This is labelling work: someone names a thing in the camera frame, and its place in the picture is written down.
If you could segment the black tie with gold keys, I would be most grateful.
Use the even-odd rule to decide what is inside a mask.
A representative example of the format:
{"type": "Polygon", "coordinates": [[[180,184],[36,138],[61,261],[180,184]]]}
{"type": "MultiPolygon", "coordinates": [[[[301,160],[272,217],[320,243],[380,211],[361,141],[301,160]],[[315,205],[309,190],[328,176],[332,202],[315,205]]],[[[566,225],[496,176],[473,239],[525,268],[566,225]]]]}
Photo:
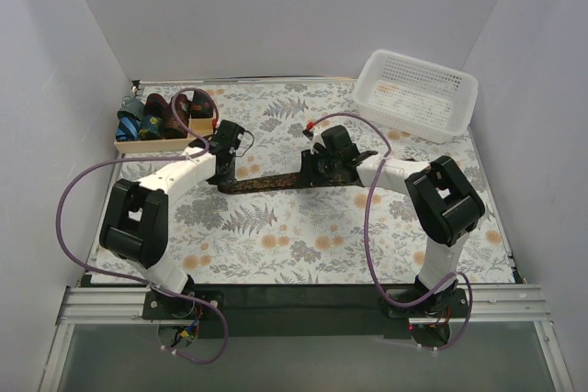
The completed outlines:
{"type": "Polygon", "coordinates": [[[218,185],[218,190],[226,195],[244,195],[272,191],[305,190],[339,186],[363,187],[356,174],[323,175],[297,172],[223,183],[218,185]]]}

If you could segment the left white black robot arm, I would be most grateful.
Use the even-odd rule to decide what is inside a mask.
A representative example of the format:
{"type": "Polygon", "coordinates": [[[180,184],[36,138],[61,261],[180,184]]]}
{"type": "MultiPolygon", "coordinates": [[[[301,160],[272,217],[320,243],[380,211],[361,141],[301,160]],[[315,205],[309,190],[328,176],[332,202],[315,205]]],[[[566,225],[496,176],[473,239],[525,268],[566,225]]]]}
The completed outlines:
{"type": "Polygon", "coordinates": [[[120,179],[111,191],[99,244],[128,262],[151,285],[167,290],[164,307],[178,319],[196,305],[188,274],[167,250],[169,208],[201,183],[234,180],[235,158],[245,129],[223,120],[207,149],[194,140],[179,158],[135,182],[120,179]]]}

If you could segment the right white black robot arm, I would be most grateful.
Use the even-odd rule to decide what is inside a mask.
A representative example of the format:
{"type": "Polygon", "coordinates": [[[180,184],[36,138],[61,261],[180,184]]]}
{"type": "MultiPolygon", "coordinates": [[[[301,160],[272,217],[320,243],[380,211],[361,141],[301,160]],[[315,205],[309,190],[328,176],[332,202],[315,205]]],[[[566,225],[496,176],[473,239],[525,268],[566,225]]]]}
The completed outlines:
{"type": "Polygon", "coordinates": [[[436,316],[447,308],[456,289],[458,261],[485,205],[457,163],[448,156],[432,162],[398,160],[392,153],[360,151],[343,126],[324,131],[308,125],[311,142],[303,161],[311,185],[338,181],[368,190],[371,200],[383,189],[408,196],[426,236],[424,263],[413,285],[396,296],[375,287],[392,308],[436,316]]]}

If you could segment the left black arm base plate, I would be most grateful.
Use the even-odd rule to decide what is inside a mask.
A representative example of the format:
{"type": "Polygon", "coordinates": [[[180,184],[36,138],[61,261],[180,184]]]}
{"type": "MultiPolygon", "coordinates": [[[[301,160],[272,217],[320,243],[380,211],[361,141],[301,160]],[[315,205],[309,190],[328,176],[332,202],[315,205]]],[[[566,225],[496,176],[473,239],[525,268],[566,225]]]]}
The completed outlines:
{"type": "MultiPolygon", "coordinates": [[[[191,296],[204,300],[216,308],[223,306],[224,295],[218,290],[199,290],[191,296]]],[[[217,319],[215,312],[198,302],[182,298],[165,296],[156,291],[149,291],[144,299],[141,317],[147,320],[195,319],[202,313],[203,319],[217,319]]]]}

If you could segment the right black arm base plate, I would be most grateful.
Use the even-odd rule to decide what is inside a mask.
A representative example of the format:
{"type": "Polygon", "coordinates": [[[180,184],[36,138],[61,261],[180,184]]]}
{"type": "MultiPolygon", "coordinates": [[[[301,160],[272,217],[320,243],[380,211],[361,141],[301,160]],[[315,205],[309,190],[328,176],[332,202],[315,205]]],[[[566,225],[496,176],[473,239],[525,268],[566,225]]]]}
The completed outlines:
{"type": "Polygon", "coordinates": [[[384,298],[379,300],[379,309],[389,319],[464,319],[469,309],[469,300],[463,289],[457,288],[445,299],[439,296],[431,298],[411,308],[399,308],[391,305],[384,298]]]}

